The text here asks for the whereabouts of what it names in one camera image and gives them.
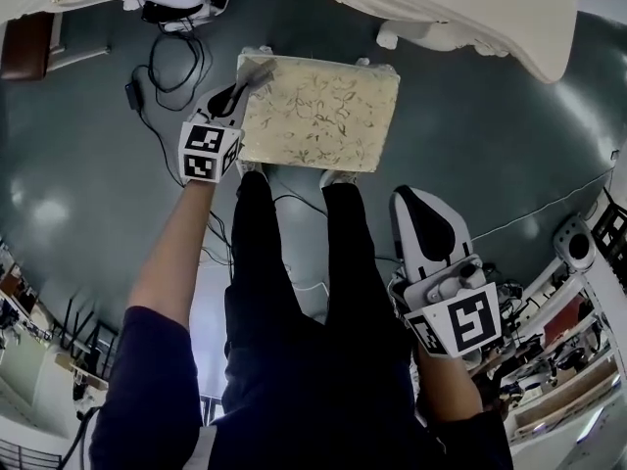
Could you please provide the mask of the person's black trousers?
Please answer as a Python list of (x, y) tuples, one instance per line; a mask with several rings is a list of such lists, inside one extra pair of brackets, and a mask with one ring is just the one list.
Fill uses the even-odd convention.
[(225, 354), (329, 341), (366, 359), (410, 360), (410, 338), (376, 266), (362, 196), (352, 183), (323, 187), (327, 207), (329, 300), (325, 323), (303, 314), (283, 263), (269, 184), (244, 174), (232, 226), (234, 276), (224, 294)]

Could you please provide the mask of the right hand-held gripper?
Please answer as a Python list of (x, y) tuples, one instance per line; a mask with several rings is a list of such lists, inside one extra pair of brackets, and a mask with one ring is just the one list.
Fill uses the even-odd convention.
[(427, 354), (458, 358), (499, 339), (497, 288), (473, 254), (462, 216), (439, 197), (409, 186), (394, 190), (389, 208), (406, 283), (396, 301)]

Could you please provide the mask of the black metal frame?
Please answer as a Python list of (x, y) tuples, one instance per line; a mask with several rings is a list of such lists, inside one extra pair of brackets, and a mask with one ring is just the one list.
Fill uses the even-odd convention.
[(52, 334), (60, 348), (85, 366), (85, 370), (101, 380), (110, 377), (115, 360), (120, 332), (100, 319), (95, 305), (78, 307), (72, 295), (61, 319), (55, 318)]

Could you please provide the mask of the person's left forearm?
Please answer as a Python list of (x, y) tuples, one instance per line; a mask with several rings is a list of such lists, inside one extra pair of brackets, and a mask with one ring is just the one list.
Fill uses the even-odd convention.
[(216, 186), (187, 183), (133, 285), (128, 305), (189, 327), (200, 254)]

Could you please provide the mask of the cream upholstered stool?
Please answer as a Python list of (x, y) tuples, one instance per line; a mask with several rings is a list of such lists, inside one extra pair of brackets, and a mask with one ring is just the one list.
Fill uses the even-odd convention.
[(237, 76), (260, 66), (244, 110), (244, 161), (376, 171), (400, 78), (388, 65), (341, 64), (247, 48)]

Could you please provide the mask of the person's shoe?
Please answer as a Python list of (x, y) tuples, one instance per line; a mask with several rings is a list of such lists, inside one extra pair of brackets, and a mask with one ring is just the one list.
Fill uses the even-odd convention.
[(356, 172), (344, 170), (325, 170), (319, 181), (319, 188), (324, 189), (333, 184), (353, 184), (357, 182), (359, 175)]
[(236, 162), (236, 167), (241, 179), (244, 179), (246, 175), (251, 174), (258, 175), (262, 177), (264, 181), (267, 181), (267, 176), (261, 163), (238, 160)]

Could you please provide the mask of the brown seat chair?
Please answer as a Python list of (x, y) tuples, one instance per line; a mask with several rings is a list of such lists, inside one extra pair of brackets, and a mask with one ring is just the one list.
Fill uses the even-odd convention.
[(0, 49), (0, 78), (38, 81), (50, 71), (111, 53), (110, 45), (70, 53), (61, 41), (62, 28), (62, 13), (36, 13), (8, 21)]

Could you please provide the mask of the person's right shoe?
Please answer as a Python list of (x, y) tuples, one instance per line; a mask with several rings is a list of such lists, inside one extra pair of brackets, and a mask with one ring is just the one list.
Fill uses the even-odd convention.
[(356, 172), (344, 170), (325, 170), (319, 181), (319, 188), (324, 189), (333, 184), (353, 184), (357, 182), (359, 175)]

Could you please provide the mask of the grey cloth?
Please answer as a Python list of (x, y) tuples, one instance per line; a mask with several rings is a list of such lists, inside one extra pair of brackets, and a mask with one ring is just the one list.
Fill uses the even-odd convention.
[(250, 89), (263, 86), (273, 79), (273, 71), (276, 68), (276, 61), (269, 59), (261, 63), (256, 63), (251, 59), (245, 59), (237, 70), (236, 85), (239, 88), (249, 87)]

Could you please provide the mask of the grey round pet carrier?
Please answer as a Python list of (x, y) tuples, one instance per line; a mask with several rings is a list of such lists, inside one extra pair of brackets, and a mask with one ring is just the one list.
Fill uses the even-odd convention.
[(587, 271), (594, 263), (597, 247), (591, 231), (579, 215), (567, 217), (553, 237), (557, 256), (572, 270)]

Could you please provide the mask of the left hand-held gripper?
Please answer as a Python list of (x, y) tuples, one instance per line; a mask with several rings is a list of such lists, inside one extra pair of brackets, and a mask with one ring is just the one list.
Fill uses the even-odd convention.
[(219, 183), (238, 159), (250, 89), (235, 89), (232, 83), (206, 92), (192, 118), (182, 124), (178, 171), (184, 183)]

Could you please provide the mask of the person's right forearm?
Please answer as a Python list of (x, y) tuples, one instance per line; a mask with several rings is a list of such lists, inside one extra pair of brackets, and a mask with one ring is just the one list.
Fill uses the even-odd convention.
[(434, 357), (417, 349), (420, 411), (429, 424), (467, 420), (483, 412), (479, 390), (460, 358)]

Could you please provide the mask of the person's navy shirt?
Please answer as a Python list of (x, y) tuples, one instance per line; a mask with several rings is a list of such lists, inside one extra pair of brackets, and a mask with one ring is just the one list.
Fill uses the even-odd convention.
[(224, 414), (204, 426), (189, 333), (154, 311), (125, 315), (93, 470), (513, 470), (501, 417), (424, 427), (408, 368), (358, 358), (319, 325), (293, 344), (235, 349)]

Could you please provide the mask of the person's left shoe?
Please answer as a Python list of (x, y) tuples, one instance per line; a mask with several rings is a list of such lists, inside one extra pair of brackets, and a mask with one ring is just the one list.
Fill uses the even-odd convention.
[(236, 167), (241, 179), (244, 179), (246, 175), (251, 174), (258, 175), (262, 177), (264, 181), (267, 181), (267, 176), (261, 163), (238, 160), (236, 162)]

